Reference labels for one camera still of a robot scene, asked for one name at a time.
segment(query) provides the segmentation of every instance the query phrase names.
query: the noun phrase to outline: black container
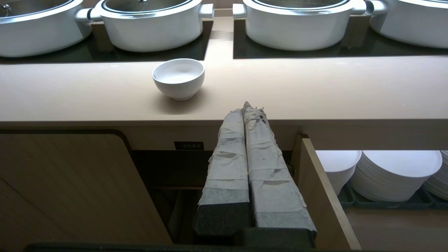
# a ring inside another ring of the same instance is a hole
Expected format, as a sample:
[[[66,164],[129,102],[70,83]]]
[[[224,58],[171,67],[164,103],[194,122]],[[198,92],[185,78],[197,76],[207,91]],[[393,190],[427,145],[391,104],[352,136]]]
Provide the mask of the black container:
[[[428,192],[429,196],[431,197],[434,204],[431,206],[433,209],[440,209],[440,210],[448,210],[448,201],[439,198],[435,196],[434,194]]]
[[[355,196],[353,195],[353,190],[348,184],[345,184],[344,187],[342,187],[337,198],[339,199],[339,203],[342,206],[342,208],[351,207],[353,203],[355,203]]]
[[[425,210],[433,204],[429,193],[423,188],[418,189],[409,200],[404,202],[375,202],[360,195],[354,189],[352,191],[355,198],[353,207],[361,209]]]

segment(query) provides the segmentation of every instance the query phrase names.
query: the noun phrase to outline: pot lid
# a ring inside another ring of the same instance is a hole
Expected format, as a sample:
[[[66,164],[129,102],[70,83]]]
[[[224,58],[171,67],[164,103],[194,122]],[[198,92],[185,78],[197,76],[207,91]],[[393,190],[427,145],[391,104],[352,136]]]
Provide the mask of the pot lid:
[[[106,0],[105,10],[116,13],[151,13],[172,9],[191,2],[191,0]]]
[[[66,5],[73,0],[6,0],[0,3],[1,17],[17,17],[45,12]]]
[[[328,9],[349,2],[349,0],[253,0],[272,8],[280,9]]]

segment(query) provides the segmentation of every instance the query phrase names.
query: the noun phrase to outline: wooden panel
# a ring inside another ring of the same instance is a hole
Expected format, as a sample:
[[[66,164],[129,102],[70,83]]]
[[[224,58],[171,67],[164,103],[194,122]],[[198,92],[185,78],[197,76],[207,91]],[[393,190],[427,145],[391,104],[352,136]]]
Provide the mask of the wooden panel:
[[[0,178],[76,241],[171,243],[116,135],[0,134]]]
[[[75,241],[2,179],[0,202],[0,251],[20,252],[35,242]]]
[[[345,213],[365,250],[447,251],[448,211],[349,208]]]
[[[301,140],[301,151],[293,153],[293,166],[298,172],[297,186],[317,228],[316,247],[334,250],[361,249],[313,144],[309,138],[298,137],[297,140]]]

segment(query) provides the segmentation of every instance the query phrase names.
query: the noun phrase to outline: gray cloth wrapping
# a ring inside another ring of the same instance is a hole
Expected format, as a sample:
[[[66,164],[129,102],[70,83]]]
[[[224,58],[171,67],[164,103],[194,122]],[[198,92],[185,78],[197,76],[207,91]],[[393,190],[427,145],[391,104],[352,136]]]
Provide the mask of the gray cloth wrapping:
[[[198,205],[242,202],[249,202],[249,186],[244,122],[241,109],[237,109],[225,117],[220,127]]]
[[[257,227],[316,231],[263,109],[243,107],[252,205]]]

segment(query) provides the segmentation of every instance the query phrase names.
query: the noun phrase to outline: pot handle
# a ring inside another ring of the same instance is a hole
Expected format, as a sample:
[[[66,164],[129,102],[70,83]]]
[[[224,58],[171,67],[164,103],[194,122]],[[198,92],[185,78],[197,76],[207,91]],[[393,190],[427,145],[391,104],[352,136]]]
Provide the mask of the pot handle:
[[[364,0],[352,0],[353,7],[350,10],[352,15],[363,15],[366,12],[366,3]]]
[[[382,15],[386,14],[389,11],[389,6],[385,2],[380,0],[367,0],[366,5],[367,16]]]
[[[247,9],[244,4],[233,4],[232,11],[233,11],[233,19],[247,17]]]
[[[103,20],[103,17],[95,10],[95,8],[87,8],[78,10],[75,13],[75,20],[78,22],[99,22]]]
[[[213,18],[215,16],[215,7],[213,4],[202,4],[199,7],[199,17],[202,18]]]

